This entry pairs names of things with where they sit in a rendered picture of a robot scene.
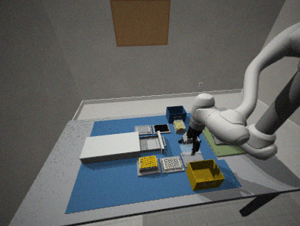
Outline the blue bench mat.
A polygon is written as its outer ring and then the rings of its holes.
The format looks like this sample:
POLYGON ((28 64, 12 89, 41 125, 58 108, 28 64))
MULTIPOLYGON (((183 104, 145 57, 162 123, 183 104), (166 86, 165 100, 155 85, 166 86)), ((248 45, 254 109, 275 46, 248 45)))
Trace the blue bench mat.
MULTIPOLYGON (((183 122, 186 127, 185 133, 188 132, 190 119, 191 113, 186 113, 186 120, 183 122)), ((153 136, 152 125, 159 124, 168 124, 171 131, 171 133, 160 134, 166 142, 163 154, 161 151, 144 152, 140 153, 138 158, 92 164, 81 163, 65 214, 242 187, 226 161, 216 158, 201 133, 199 150, 203 159, 214 159, 225 179, 220 187, 193 191, 180 156, 180 145, 183 145, 183 141, 178 143, 185 133, 176 134, 173 123, 169 123, 165 115, 95 121, 90 137, 134 132, 135 126, 147 125, 151 125, 152 135, 139 135, 139 137, 153 136), (137 176, 137 160, 154 155, 158 159, 160 173, 137 176), (163 174, 160 158, 172 156, 180 156, 185 171, 163 174)))

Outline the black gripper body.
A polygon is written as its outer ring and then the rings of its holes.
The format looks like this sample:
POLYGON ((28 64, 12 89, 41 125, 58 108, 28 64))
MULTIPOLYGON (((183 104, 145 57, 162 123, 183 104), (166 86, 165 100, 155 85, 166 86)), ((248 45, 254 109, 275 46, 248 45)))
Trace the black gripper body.
POLYGON ((203 130, 198 131, 198 130, 194 130, 193 128, 189 128, 190 132, 192 133, 192 135, 194 135, 194 139, 197 139, 197 136, 199 137, 199 135, 202 133, 203 130))

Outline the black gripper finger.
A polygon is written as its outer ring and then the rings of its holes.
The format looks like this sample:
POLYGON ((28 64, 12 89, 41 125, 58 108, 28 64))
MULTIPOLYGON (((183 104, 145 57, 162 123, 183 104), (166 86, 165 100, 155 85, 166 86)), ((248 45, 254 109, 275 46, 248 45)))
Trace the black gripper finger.
POLYGON ((196 152, 199 151, 201 140, 199 140, 199 137, 197 136, 197 139, 194 139, 194 135, 192 135, 193 140, 193 148, 191 152, 191 156, 195 155, 196 152))
POLYGON ((186 140, 186 144, 190 144, 190 141, 192 139, 192 133, 189 131, 189 129, 188 129, 186 136, 188 136, 187 140, 186 140))

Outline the black assay plate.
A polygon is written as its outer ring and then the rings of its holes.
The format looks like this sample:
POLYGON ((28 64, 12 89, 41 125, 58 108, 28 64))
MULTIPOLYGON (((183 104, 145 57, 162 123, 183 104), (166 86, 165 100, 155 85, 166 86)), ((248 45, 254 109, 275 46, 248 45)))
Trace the black assay plate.
POLYGON ((155 132, 157 132, 157 131, 160 131, 160 132, 167 132, 167 131, 169 130, 167 124, 163 124, 163 125, 154 125, 154 129, 155 129, 155 132))

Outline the yellow bin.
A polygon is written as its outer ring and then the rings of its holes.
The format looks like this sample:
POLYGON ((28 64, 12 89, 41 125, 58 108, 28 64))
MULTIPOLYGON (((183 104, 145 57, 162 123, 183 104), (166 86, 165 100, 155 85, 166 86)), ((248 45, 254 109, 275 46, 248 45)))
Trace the yellow bin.
POLYGON ((214 159, 189 162, 186 174, 193 191, 220 187, 225 179, 214 159))

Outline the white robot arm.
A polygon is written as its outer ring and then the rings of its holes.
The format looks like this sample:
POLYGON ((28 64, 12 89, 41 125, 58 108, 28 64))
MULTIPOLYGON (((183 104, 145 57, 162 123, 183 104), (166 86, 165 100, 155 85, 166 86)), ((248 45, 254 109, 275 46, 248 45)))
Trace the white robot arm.
POLYGON ((261 71, 283 57, 300 58, 300 22, 273 38, 249 64, 244 75, 243 99, 236 109, 219 111, 211 94, 199 94, 192 105, 189 125, 211 132, 215 145, 239 146, 259 160, 274 156, 276 130, 300 106, 300 60, 298 70, 256 124, 247 126, 258 99, 261 71))

